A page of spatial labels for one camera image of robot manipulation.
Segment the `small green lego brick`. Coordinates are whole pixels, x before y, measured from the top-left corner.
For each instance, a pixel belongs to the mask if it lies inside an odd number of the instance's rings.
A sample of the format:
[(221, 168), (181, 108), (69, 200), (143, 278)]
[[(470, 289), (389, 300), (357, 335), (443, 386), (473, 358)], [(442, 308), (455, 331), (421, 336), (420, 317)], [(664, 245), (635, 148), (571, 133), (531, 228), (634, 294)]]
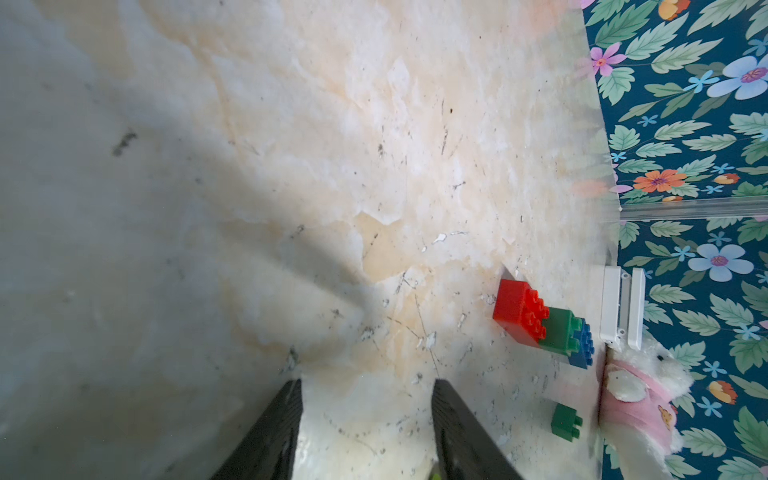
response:
[(554, 410), (550, 429), (551, 433), (568, 442), (579, 439), (583, 418), (580, 417), (574, 408), (558, 403)]
[(550, 307), (549, 316), (542, 321), (545, 337), (538, 346), (546, 351), (570, 357), (580, 353), (584, 320), (571, 310)]

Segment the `red lego brick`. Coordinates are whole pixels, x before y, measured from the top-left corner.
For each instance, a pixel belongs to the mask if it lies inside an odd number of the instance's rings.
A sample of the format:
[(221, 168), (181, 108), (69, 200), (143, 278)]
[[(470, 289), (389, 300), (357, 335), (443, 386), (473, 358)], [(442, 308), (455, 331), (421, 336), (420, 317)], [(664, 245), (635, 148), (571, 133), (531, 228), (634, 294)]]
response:
[(544, 320), (549, 315), (549, 308), (527, 282), (500, 281), (492, 318), (517, 343), (538, 348), (546, 338)]

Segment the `white plastic box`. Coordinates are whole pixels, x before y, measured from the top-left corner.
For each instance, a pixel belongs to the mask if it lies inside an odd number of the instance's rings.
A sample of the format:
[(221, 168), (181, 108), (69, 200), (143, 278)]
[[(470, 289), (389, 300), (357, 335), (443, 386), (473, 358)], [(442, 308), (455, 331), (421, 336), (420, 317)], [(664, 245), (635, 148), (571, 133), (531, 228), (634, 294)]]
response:
[(599, 337), (612, 348), (641, 350), (644, 331), (646, 275), (643, 268), (627, 271), (606, 266)]

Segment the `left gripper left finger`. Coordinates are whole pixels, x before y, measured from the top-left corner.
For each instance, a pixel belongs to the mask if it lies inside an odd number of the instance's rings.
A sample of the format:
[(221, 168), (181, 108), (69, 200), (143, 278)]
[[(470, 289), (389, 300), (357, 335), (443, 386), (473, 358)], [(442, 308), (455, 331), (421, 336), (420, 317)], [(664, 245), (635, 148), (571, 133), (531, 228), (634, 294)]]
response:
[(211, 478), (291, 479), (302, 414), (302, 381), (288, 381)]

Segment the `blue lego brick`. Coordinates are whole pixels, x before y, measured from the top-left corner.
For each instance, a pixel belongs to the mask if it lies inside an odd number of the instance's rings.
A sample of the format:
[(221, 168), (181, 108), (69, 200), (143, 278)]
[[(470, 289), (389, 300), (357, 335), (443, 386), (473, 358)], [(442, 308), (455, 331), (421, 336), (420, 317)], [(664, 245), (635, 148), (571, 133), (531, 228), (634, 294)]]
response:
[(582, 326), (575, 331), (573, 338), (578, 341), (577, 351), (573, 351), (568, 356), (569, 364), (585, 370), (588, 370), (594, 362), (595, 347), (591, 333), (590, 325), (582, 320)]

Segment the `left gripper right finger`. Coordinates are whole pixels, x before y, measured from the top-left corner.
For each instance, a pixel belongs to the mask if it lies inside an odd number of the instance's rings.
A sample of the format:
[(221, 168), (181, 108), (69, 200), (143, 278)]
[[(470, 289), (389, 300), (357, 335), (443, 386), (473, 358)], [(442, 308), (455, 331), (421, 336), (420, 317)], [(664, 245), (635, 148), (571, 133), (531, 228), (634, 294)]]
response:
[(431, 413), (441, 479), (522, 479), (448, 380), (435, 380)]

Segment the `white teddy bear pink shirt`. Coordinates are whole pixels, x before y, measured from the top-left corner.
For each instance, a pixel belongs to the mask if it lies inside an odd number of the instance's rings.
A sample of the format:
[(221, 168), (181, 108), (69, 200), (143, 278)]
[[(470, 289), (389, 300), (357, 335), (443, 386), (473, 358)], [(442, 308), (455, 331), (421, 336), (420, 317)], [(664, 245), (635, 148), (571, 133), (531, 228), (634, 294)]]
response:
[(623, 478), (673, 477), (666, 460), (683, 448), (673, 401), (693, 383), (690, 370), (648, 332), (638, 350), (607, 351), (599, 427)]

